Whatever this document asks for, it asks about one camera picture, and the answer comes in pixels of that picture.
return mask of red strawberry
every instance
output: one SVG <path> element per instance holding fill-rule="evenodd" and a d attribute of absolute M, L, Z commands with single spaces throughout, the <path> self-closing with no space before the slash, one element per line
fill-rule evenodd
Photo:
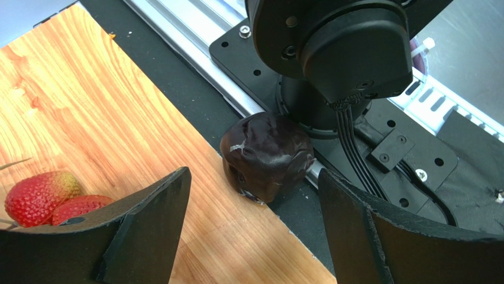
<path fill-rule="evenodd" d="M 54 210 L 53 225 L 57 226 L 70 218 L 105 207 L 113 201 L 113 199 L 103 195 L 84 195 L 75 197 Z"/>
<path fill-rule="evenodd" d="M 81 194 L 82 188 L 70 172 L 42 173 L 12 187 L 5 198 L 5 211 L 22 227 L 51 224 L 53 211 Z"/>

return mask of black cable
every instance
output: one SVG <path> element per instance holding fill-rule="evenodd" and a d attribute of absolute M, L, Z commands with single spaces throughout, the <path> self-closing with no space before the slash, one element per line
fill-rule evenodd
<path fill-rule="evenodd" d="M 389 198 L 383 191 L 381 184 L 378 182 L 374 174 L 367 167 L 366 162 L 358 151 L 355 136 L 352 112 L 350 107 L 345 110 L 337 111 L 336 115 L 336 130 L 340 138 L 343 151 L 354 169 L 360 182 L 364 185 L 364 189 L 370 194 L 389 201 Z"/>
<path fill-rule="evenodd" d="M 457 219 L 451 212 L 450 207 L 448 207 L 448 205 L 446 205 L 446 203 L 444 203 L 444 201 L 436 193 L 434 193 L 427 185 L 424 184 L 422 180 L 420 180 L 420 177 L 418 177 L 413 168 L 408 165 L 407 162 L 401 160 L 397 167 L 406 177 L 409 178 L 411 183 L 413 183 L 419 191 L 429 197 L 432 202 L 439 207 L 448 225 L 458 227 Z"/>

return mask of mounting hole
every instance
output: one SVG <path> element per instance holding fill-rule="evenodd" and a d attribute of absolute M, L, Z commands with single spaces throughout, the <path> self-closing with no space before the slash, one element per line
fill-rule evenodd
<path fill-rule="evenodd" d="M 401 205 L 402 207 L 404 207 L 404 208 L 406 208 L 406 207 L 408 207 L 408 206 L 409 206 L 409 201 L 408 201 L 406 198 L 401 198 L 401 199 L 399 200 L 399 203 L 400 203 L 400 205 Z"/>
<path fill-rule="evenodd" d="M 439 167 L 442 167 L 444 165 L 444 161 L 441 158 L 434 159 L 434 163 Z"/>
<path fill-rule="evenodd" d="M 287 18 L 287 20 L 285 20 L 285 24 L 289 28 L 292 28 L 298 24 L 298 18 L 296 18 L 295 16 L 290 16 L 289 18 Z"/>
<path fill-rule="evenodd" d="M 296 47 L 295 46 L 287 46 L 282 51 L 282 59 L 290 60 L 296 58 Z"/>
<path fill-rule="evenodd" d="M 70 219 L 66 220 L 65 222 L 63 222 L 60 226 L 78 224 L 78 223 L 84 222 L 85 219 L 86 218 L 84 218 L 84 217 L 70 218 Z"/>

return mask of black table surface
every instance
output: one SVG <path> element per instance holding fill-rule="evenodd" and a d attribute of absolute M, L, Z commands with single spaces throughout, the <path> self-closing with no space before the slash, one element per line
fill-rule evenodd
<path fill-rule="evenodd" d="M 222 135 L 241 119 L 222 95 L 123 1 L 80 2 L 107 33 L 116 34 L 116 43 L 208 143 L 220 152 Z M 304 181 L 298 189 L 278 196 L 269 207 L 334 273 L 316 189 Z"/>

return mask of black fabric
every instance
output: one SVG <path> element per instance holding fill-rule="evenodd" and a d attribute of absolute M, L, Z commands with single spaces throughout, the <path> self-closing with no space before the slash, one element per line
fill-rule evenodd
<path fill-rule="evenodd" d="M 460 228 L 504 235 L 504 204 L 495 202 L 495 189 L 504 189 L 504 143 L 458 112 L 448 117 L 438 138 L 459 160 L 436 194 L 450 207 Z M 418 215 L 445 222 L 432 201 Z"/>

